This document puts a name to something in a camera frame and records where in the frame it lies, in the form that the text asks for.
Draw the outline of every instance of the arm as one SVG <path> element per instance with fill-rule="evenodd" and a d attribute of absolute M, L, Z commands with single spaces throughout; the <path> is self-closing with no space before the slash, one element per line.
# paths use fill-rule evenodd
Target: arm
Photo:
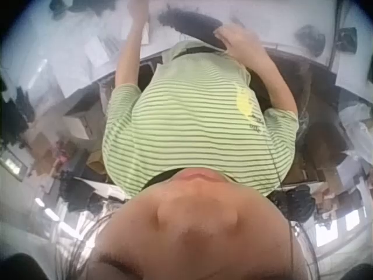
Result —
<path fill-rule="evenodd" d="M 293 94 L 282 78 L 275 63 L 272 60 L 264 63 L 263 67 L 257 70 L 256 73 L 267 88 L 273 108 L 292 111 L 298 116 L 297 104 L 295 103 Z"/>
<path fill-rule="evenodd" d="M 255 33 L 232 24 L 218 28 L 215 36 L 227 46 L 227 52 L 233 58 L 259 75 L 274 108 L 298 115 L 293 94 Z"/>
<path fill-rule="evenodd" d="M 130 1 L 128 9 L 133 23 L 119 58 L 115 73 L 115 87 L 126 83 L 138 84 L 142 31 L 149 17 L 149 1 Z"/>

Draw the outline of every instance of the yellow logo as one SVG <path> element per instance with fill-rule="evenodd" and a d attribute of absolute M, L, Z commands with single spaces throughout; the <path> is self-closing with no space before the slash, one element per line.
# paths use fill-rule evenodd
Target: yellow logo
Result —
<path fill-rule="evenodd" d="M 255 130 L 260 132 L 260 127 L 262 127 L 262 124 L 257 122 L 256 118 L 253 116 L 252 113 L 253 103 L 250 100 L 251 90 L 247 87 L 242 87 L 238 85 L 236 85 L 236 88 L 236 105 L 238 111 L 240 111 L 241 114 L 246 117 L 246 119 L 249 121 L 250 126 L 253 129 L 255 127 Z"/>

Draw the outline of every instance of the lips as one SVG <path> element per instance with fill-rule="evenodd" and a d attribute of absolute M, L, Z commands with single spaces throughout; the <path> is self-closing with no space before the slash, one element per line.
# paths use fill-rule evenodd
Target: lips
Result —
<path fill-rule="evenodd" d="M 175 174 L 171 181 L 182 180 L 182 181 L 192 181 L 196 179 L 202 179 L 209 182 L 227 182 L 228 180 L 219 172 L 208 168 L 194 167 L 186 168 Z"/>

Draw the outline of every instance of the hand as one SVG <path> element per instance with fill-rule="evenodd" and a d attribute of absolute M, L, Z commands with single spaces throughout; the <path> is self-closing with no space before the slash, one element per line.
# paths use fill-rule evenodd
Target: hand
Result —
<path fill-rule="evenodd" d="M 230 24 L 216 29 L 214 35 L 226 45 L 227 53 L 231 57 L 255 72 L 261 71 L 272 62 L 259 37 L 250 30 Z"/>
<path fill-rule="evenodd" d="M 133 23 L 144 26 L 149 19 L 149 0 L 130 0 L 128 10 Z"/>

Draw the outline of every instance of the paper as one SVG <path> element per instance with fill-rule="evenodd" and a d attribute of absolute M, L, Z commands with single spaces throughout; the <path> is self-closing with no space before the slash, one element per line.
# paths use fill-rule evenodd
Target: paper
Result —
<path fill-rule="evenodd" d="M 336 86 L 373 103 L 373 84 L 368 81 L 373 54 L 372 22 L 356 4 L 352 4 L 343 27 L 356 27 L 357 51 L 355 54 L 339 53 Z"/>
<path fill-rule="evenodd" d="M 97 36 L 89 40 L 84 49 L 94 67 L 99 67 L 110 60 L 104 45 Z"/>

